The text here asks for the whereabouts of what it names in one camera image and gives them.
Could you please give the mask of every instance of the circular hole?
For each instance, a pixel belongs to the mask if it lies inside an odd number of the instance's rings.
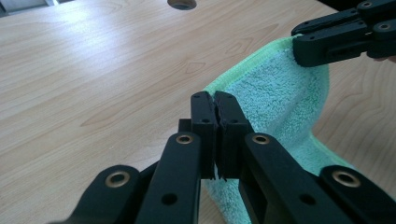
[[[177,202],[177,196],[174,193],[164,194],[161,201],[163,204],[172,205]]]
[[[176,141],[180,144],[189,144],[192,142],[192,136],[184,134],[179,136]]]
[[[178,10],[191,10],[197,6],[195,0],[168,0],[168,5]]]
[[[364,7],[370,7],[372,5],[372,3],[371,2],[365,2],[365,3],[362,3],[361,5],[364,6]]]
[[[361,185],[361,182],[356,176],[344,171],[332,172],[332,178],[338,183],[350,188],[357,188]]]
[[[253,136],[253,142],[261,145],[265,145],[270,143],[270,139],[264,135],[254,135]]]
[[[379,25],[379,29],[381,30],[388,30],[390,28],[389,24],[381,24]]]
[[[129,181],[129,174],[124,171],[116,171],[106,178],[106,185],[109,188],[119,188]]]
[[[317,201],[314,199],[314,197],[312,197],[309,194],[300,195],[300,200],[301,200],[301,202],[306,203],[308,205],[314,205],[317,203]]]

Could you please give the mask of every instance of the towel fold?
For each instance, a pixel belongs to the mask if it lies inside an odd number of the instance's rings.
[[[328,165],[350,166],[312,134],[329,90],[329,67],[301,67],[293,37],[273,41],[222,74],[205,91],[233,94],[253,129],[275,137],[303,168],[318,175]],[[227,223],[250,223],[238,180],[204,181]]]

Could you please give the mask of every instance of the wood grain surface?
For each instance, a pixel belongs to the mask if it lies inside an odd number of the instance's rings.
[[[0,223],[67,218],[109,166],[158,160],[190,96],[302,21],[312,0],[80,0],[0,19]],[[331,66],[315,135],[396,197],[396,66]],[[201,198],[200,222],[223,222]]]

